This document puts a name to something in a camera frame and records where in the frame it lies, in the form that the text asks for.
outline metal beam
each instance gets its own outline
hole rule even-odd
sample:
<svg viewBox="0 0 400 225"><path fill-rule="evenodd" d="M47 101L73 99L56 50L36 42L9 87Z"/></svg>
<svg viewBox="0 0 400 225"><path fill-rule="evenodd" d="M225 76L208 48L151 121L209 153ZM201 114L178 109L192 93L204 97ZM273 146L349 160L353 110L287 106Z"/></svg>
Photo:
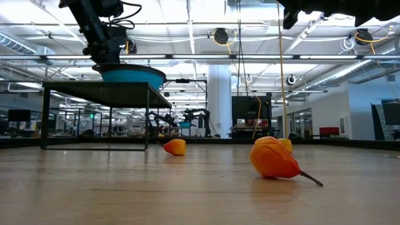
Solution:
<svg viewBox="0 0 400 225"><path fill-rule="evenodd" d="M143 59L157 59L157 60L172 60L184 61L186 63L193 63L192 61L201 60L215 60L215 61L232 61L232 59L238 59L239 56L232 54L133 54L133 55L122 55L122 60L143 60ZM55 60L55 61L90 61L90 56L83 55L0 55L0 60ZM243 55L246 61L264 61L264 62L276 62L280 59L280 55L276 54L247 54ZM383 59L399 59L400 55L394 54L383 54L383 55L297 55L297 54L285 54L283 59L286 61L318 61L321 64L329 64L329 62L335 62L340 64L341 62L358 62L363 59L371 60L383 60Z"/></svg>

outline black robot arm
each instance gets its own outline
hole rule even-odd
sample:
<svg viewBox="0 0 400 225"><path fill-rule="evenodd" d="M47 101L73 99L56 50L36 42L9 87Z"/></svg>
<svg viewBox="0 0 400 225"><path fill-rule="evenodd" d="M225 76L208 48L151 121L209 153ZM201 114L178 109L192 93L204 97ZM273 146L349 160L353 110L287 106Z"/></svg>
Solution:
<svg viewBox="0 0 400 225"><path fill-rule="evenodd" d="M176 122L174 122L175 119L172 116L170 116L169 114L167 114L165 116L160 116L154 112L149 112L149 115L153 115L154 119L160 119L160 120L164 121L165 123L170 124L174 128L176 128L178 126L178 124Z"/></svg>
<svg viewBox="0 0 400 225"><path fill-rule="evenodd" d="M284 7L283 28L291 29L298 21L298 14L304 11L307 14L313 11L322 11L324 17L334 13L356 17L355 26L358 27L371 18L380 21L390 20L400 14L400 1L392 0L277 0Z"/></svg>
<svg viewBox="0 0 400 225"><path fill-rule="evenodd" d="M211 130L210 130L210 111L205 110L205 109L186 109L184 111L186 113L186 115L184 115L185 117L185 122L190 122L198 117L199 115L195 116L194 113L204 113L204 128L206 129L206 138L210 138L211 137Z"/></svg>
<svg viewBox="0 0 400 225"><path fill-rule="evenodd" d="M132 15L117 18L124 12L123 5L137 6L139 9ZM91 55L95 63L120 63L119 53L121 46L127 41L126 29L133 29L134 23L125 19L136 15L141 6L125 3L121 0L61 0L60 8L69 7L80 33L87 40L87 47L83 49L85 56ZM102 22L100 17L110 18L109 23ZM121 21L129 22L133 27L118 24Z"/></svg>

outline desk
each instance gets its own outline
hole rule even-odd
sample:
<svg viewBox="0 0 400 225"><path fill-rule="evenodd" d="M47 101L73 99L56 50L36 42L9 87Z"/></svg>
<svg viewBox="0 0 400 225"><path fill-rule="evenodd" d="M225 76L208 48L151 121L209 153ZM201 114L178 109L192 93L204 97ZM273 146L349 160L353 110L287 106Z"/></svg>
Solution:
<svg viewBox="0 0 400 225"><path fill-rule="evenodd" d="M254 128L247 128L247 127L232 127L231 128L231 138L253 138L254 134ZM269 128L264 127L264 128L258 128L256 129L256 136L254 137L255 139L261 138L268 136L269 134Z"/></svg>

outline white pillar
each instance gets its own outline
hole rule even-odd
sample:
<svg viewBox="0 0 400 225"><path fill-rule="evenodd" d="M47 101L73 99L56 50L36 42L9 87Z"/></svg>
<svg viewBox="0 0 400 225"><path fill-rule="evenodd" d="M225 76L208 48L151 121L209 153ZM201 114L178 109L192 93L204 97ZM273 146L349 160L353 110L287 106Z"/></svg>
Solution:
<svg viewBox="0 0 400 225"><path fill-rule="evenodd" d="M215 130L221 138L229 138L232 126L232 91L229 65L210 65L208 72L208 111L211 135Z"/></svg>

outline ceiling vent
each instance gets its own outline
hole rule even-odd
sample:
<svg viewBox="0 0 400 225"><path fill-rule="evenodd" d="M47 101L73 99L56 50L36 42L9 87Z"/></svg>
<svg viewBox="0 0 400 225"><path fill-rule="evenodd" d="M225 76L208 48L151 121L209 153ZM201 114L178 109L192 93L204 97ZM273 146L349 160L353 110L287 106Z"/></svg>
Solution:
<svg viewBox="0 0 400 225"><path fill-rule="evenodd" d="M56 53L48 47L28 43L3 29L0 29L0 45L24 55L52 55ZM37 60L36 62L47 65L54 64L50 60Z"/></svg>

